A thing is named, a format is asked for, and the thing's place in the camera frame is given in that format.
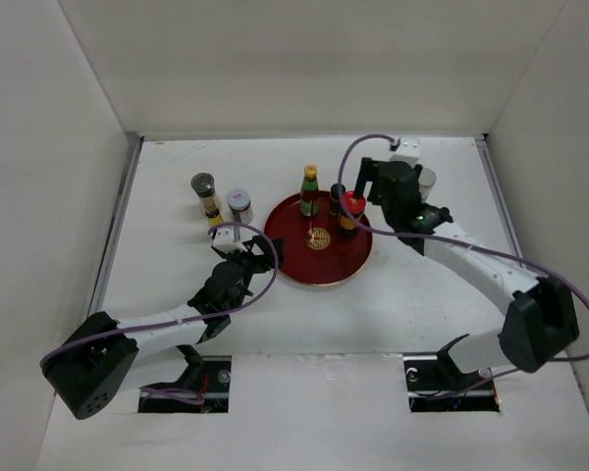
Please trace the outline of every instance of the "robotic arm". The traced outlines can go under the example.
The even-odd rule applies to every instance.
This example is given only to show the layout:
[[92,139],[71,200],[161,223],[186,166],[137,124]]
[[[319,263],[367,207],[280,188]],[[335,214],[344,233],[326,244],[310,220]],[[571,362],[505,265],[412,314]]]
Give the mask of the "robotic arm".
[[[282,241],[277,239],[273,244],[281,265]],[[261,255],[252,252],[255,246]],[[248,290],[252,276],[275,266],[270,247],[261,236],[236,242],[232,230],[221,229],[212,248],[225,261],[214,267],[203,288],[187,304],[135,319],[114,320],[106,312],[97,312],[66,343],[118,329],[130,331],[87,342],[42,364],[43,375],[77,419],[96,414],[123,391],[149,385],[187,389],[194,383],[202,358],[192,345],[215,338],[231,319],[224,315],[197,322],[182,320],[240,307],[246,296],[253,295]],[[170,323],[170,327],[154,329],[161,323]]]
[[[455,238],[475,245],[454,222],[448,208],[422,202],[420,165],[363,158],[353,197],[381,206],[396,233]],[[560,281],[463,246],[423,238],[399,237],[421,255],[442,263],[488,297],[505,316],[501,329],[465,335],[437,352],[438,369],[451,383],[480,368],[512,364],[533,373],[578,336],[571,292]]]

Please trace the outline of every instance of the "red tray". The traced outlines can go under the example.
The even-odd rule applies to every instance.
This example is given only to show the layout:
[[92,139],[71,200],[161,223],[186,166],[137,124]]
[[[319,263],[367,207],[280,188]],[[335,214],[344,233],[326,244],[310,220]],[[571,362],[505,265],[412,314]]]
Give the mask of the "red tray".
[[[338,217],[329,213],[329,191],[319,191],[318,213],[313,218],[300,213],[298,199],[294,194],[278,204],[264,227],[269,237],[284,238],[281,272],[296,282],[315,286],[333,285],[357,273],[371,253],[372,234],[358,230],[355,235],[342,235]],[[360,222],[369,226],[364,215]]]

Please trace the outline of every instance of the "gold emblem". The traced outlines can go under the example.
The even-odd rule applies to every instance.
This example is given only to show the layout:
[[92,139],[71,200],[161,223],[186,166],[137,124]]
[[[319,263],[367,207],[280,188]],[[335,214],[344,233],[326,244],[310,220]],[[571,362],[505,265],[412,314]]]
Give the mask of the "gold emblem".
[[331,241],[330,233],[322,228],[313,228],[307,232],[305,243],[313,250],[323,250],[329,247]]

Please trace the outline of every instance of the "white wall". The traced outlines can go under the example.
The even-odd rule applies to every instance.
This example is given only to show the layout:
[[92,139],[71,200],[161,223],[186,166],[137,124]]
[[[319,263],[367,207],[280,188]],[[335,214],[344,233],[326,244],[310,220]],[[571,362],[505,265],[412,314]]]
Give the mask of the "white wall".
[[486,132],[564,0],[60,0],[126,130]]
[[[589,0],[567,2],[489,144],[524,253],[589,293]],[[576,369],[589,408],[589,362]]]
[[0,1],[0,471],[34,466],[38,361],[84,314],[126,152],[55,0]]

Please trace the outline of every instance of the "white lid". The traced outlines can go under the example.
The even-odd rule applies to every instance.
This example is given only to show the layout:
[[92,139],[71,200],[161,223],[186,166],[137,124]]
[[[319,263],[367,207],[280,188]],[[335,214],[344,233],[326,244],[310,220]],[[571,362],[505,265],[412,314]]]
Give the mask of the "white lid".
[[251,203],[248,192],[242,188],[232,189],[227,195],[227,204],[230,208],[242,211]]

